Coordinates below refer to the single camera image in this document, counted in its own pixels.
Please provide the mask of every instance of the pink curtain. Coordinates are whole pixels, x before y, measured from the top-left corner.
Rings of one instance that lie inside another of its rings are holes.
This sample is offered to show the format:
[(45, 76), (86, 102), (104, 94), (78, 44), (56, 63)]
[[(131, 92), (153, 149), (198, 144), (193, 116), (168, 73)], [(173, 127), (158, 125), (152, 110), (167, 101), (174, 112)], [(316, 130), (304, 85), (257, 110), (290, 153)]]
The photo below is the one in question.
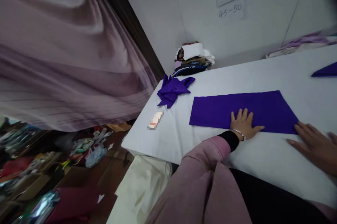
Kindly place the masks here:
[(62, 131), (139, 115), (158, 79), (106, 0), (0, 6), (0, 113)]

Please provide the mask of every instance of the finger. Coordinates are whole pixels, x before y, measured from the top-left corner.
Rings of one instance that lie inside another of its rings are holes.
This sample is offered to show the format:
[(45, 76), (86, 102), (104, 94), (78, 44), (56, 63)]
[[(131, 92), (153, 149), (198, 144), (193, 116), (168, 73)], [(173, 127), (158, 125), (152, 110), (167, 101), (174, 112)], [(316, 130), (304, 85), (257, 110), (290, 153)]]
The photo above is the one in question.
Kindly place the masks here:
[(256, 126), (253, 128), (254, 132), (257, 133), (257, 132), (260, 132), (262, 129), (264, 129), (265, 126)]
[(252, 124), (253, 121), (253, 112), (250, 112), (248, 117), (247, 117), (247, 121), (250, 123), (250, 125)]
[(329, 137), (331, 138), (333, 144), (336, 144), (336, 145), (337, 145), (337, 135), (335, 135), (335, 134), (332, 133), (332, 132), (329, 132), (328, 135), (329, 135)]
[(246, 120), (247, 119), (247, 114), (248, 114), (248, 109), (245, 108), (245, 110), (243, 110), (243, 114), (242, 114), (242, 120)]
[(307, 125), (305, 125), (303, 122), (298, 122), (297, 125), (301, 127), (301, 129), (306, 132), (309, 136), (313, 136), (314, 133), (309, 129)]
[(240, 108), (239, 111), (238, 111), (238, 115), (236, 116), (236, 119), (240, 120), (241, 117), (242, 117), (242, 109)]
[(311, 124), (307, 124), (306, 125), (314, 134), (318, 135), (318, 136), (323, 136), (325, 137), (317, 128), (315, 128), (313, 125)]
[(295, 125), (295, 130), (303, 142), (305, 142), (307, 145), (312, 146), (314, 144), (312, 137), (309, 136), (299, 125)]
[(287, 142), (293, 146), (295, 149), (297, 149), (299, 152), (301, 152), (305, 157), (311, 156), (311, 151), (308, 149), (308, 147), (305, 144), (296, 142), (292, 139), (287, 139)]
[(234, 116), (234, 112), (231, 112), (231, 121), (235, 121), (235, 116)]

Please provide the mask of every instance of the purple fabric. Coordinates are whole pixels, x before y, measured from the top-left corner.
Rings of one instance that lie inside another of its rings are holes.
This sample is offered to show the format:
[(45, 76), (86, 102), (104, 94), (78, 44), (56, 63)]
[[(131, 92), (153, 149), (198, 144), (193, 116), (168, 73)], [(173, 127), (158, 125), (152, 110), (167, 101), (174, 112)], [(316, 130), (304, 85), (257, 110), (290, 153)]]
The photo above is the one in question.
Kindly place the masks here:
[(328, 65), (318, 71), (315, 71), (312, 77), (332, 77), (337, 76), (337, 62), (331, 65)]
[(182, 64), (182, 61), (175, 61), (174, 62), (174, 68), (177, 69), (178, 67), (180, 67)]
[(158, 106), (167, 105), (167, 108), (171, 108), (179, 94), (190, 93), (187, 88), (194, 80), (196, 79), (188, 77), (180, 81), (179, 79), (174, 77), (172, 78), (171, 76), (167, 77), (165, 74), (161, 89), (157, 93), (161, 99)]
[(298, 119), (280, 91), (195, 97), (190, 125), (229, 129), (231, 111), (236, 115), (240, 108), (254, 113), (253, 127), (265, 126), (264, 132), (297, 134), (294, 124)]
[(277, 50), (271, 51), (268, 54), (271, 54), (273, 52), (277, 52), (279, 50), (283, 50), (283, 49), (286, 49), (286, 48), (290, 48), (290, 47), (298, 47), (298, 46), (300, 46), (304, 43), (322, 43), (322, 44), (326, 44), (326, 45), (331, 45), (331, 42), (328, 39), (326, 39), (324, 36), (319, 36), (318, 33), (319, 32), (316, 32), (316, 33), (312, 33), (312, 34), (305, 35), (305, 36), (302, 36), (300, 38), (297, 38), (297, 39), (287, 43), (283, 47), (281, 47)]

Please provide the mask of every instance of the pink sleeve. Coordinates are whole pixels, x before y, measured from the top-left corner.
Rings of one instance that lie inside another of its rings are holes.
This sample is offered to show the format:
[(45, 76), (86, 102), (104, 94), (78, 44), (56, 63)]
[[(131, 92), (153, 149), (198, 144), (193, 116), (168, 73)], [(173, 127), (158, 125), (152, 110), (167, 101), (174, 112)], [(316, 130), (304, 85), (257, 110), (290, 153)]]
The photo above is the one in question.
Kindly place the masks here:
[(208, 138), (206, 141), (214, 145), (214, 147), (219, 151), (222, 159), (227, 158), (231, 153), (231, 147), (229, 146), (227, 141), (220, 136), (213, 136), (211, 138)]
[(202, 223), (212, 170), (230, 152), (229, 144), (220, 136), (211, 137), (188, 152), (157, 200), (146, 223)]

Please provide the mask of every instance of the black pants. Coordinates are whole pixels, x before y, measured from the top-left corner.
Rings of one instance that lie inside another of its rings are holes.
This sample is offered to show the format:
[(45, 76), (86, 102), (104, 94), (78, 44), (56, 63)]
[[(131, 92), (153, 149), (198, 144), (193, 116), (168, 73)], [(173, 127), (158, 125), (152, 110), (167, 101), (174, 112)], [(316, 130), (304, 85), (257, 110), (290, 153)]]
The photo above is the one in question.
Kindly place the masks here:
[(230, 169), (252, 223), (331, 223), (311, 203), (236, 169)]

